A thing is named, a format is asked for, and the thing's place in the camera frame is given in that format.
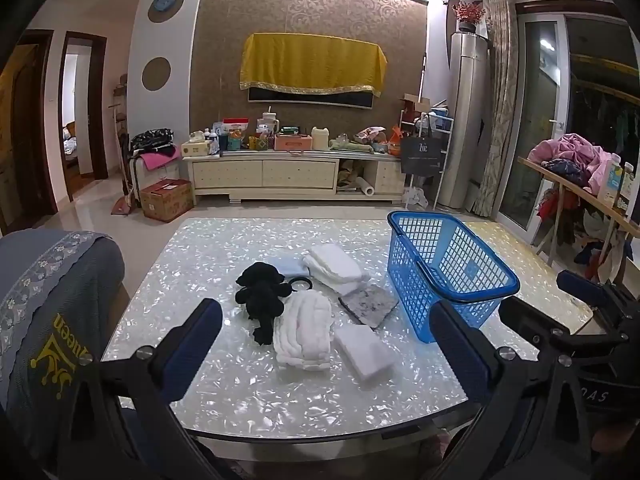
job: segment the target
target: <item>paper roll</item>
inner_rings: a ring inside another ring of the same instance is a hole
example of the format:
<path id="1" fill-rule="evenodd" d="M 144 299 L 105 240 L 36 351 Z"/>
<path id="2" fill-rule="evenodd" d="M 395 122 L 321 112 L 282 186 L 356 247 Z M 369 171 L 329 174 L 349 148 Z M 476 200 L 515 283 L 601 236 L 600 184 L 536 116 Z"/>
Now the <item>paper roll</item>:
<path id="1" fill-rule="evenodd" d="M 356 178 L 356 186 L 358 186 L 365 195 L 373 196 L 373 186 L 362 177 L 359 176 Z"/>

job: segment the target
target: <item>coffee table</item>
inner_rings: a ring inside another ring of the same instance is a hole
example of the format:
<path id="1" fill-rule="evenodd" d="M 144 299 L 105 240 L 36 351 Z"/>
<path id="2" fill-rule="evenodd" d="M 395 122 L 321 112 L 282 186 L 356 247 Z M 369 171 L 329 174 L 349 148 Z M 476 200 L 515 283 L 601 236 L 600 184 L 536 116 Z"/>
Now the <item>coffee table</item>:
<path id="1" fill-rule="evenodd" d="M 583 303 L 559 291 L 555 274 L 524 244 L 492 222 L 469 226 L 517 273 L 518 294 L 572 332 L 591 317 Z M 386 221 L 311 219 L 185 220 L 158 257 L 124 313 L 105 359 L 127 358 L 156 344 L 182 323 L 202 298 L 220 302 L 224 325 L 184 398 L 172 405 L 185 428 L 201 436 L 241 442 L 324 442 L 395 431 L 458 409 L 465 401 L 437 344 L 421 343 L 402 306 L 377 334 L 396 354 L 392 371 L 361 384 L 332 348 L 326 372 L 278 367 L 273 347 L 258 346 L 243 306 L 234 301 L 236 278 L 268 256 L 302 254 L 336 242 L 389 291 L 390 227 Z M 351 322 L 337 296 L 314 283 L 334 305 L 334 327 Z M 533 346 L 500 322 L 497 311 L 482 331 L 495 346 L 535 358 Z"/>

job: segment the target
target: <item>red flower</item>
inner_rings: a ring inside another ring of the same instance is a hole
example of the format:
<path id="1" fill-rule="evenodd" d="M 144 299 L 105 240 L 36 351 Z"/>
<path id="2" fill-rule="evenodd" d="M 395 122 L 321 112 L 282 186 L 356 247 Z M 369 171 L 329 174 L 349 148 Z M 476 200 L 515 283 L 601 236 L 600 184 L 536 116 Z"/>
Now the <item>red flower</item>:
<path id="1" fill-rule="evenodd" d="M 460 2 L 453 6 L 453 10 L 456 12 L 456 16 L 460 22 L 467 22 L 473 25 L 480 23 L 480 19 L 486 12 L 481 7 L 481 4 Z"/>

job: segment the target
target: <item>pink clothing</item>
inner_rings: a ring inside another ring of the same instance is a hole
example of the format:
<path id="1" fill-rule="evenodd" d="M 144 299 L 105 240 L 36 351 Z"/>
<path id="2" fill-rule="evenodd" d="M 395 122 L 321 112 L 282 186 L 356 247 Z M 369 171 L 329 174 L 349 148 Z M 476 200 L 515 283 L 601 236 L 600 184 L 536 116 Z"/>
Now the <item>pink clothing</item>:
<path id="1" fill-rule="evenodd" d="M 161 168 L 172 160 L 179 158 L 180 153 L 176 149 L 172 156 L 163 155 L 162 153 L 142 153 L 140 157 L 144 161 L 146 168 L 151 171 L 156 170 L 157 168 Z"/>
<path id="2" fill-rule="evenodd" d="M 543 140 L 531 150 L 527 158 L 536 164 L 554 158 L 567 158 L 580 164 L 589 176 L 589 185 L 584 189 L 597 196 L 611 154 L 578 134 L 564 134 L 559 139 Z"/>

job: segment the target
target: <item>black shopping bag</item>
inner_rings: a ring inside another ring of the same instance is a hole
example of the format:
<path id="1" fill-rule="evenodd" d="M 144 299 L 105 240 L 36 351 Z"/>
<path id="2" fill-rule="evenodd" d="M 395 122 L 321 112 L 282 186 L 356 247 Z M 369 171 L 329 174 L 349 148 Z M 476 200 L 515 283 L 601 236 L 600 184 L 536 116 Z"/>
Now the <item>black shopping bag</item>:
<path id="1" fill-rule="evenodd" d="M 442 140 L 431 137 L 405 137 L 400 141 L 402 173 L 415 176 L 435 176 L 442 171 L 444 156 Z"/>

